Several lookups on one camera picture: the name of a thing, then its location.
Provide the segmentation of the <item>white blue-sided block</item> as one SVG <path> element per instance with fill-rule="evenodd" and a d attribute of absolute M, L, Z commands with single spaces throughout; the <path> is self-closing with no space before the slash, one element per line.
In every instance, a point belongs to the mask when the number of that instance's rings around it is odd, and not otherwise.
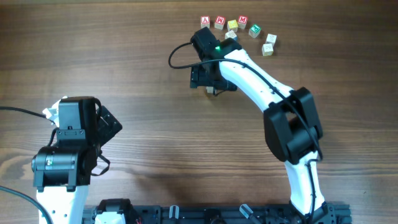
<path fill-rule="evenodd" d="M 236 35 L 236 33 L 233 30 L 228 31 L 227 33 L 225 33 L 224 35 L 224 39 L 233 39 L 235 41 L 238 40 L 238 36 Z"/>
<path fill-rule="evenodd" d="M 206 87 L 206 92 L 207 92 L 208 94 L 213 94 L 214 88 L 213 88 L 212 86 L 207 86 L 207 87 Z"/>

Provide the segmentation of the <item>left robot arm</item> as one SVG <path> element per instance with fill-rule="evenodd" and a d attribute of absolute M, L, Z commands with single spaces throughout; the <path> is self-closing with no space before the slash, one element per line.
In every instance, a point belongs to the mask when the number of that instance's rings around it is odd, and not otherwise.
<path fill-rule="evenodd" d="M 40 222 L 81 223 L 92 172 L 101 148 L 123 128 L 93 96 L 62 98 L 44 112 L 55 124 L 56 142 L 32 159 L 37 201 L 44 210 Z"/>

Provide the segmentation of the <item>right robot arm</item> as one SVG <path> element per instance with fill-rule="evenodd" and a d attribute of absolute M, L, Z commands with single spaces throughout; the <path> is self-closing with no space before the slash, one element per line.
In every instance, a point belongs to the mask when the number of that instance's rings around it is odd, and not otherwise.
<path fill-rule="evenodd" d="M 316 164 L 323 136 L 312 94 L 293 90 L 256 65 L 234 39 L 219 41 L 209 28 L 194 33 L 190 43 L 200 65 L 191 71 L 190 86 L 204 86 L 214 95 L 242 90 L 262 111 L 265 140 L 271 153 L 285 164 L 290 202 L 307 220 L 325 199 L 320 192 Z"/>

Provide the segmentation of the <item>white yellow-sided block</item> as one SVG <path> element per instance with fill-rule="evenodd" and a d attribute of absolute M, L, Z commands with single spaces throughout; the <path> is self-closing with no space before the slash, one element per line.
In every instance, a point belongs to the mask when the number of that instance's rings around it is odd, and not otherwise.
<path fill-rule="evenodd" d="M 274 53 L 273 45 L 270 43 L 266 43 L 262 45 L 262 55 L 263 56 L 271 56 Z"/>

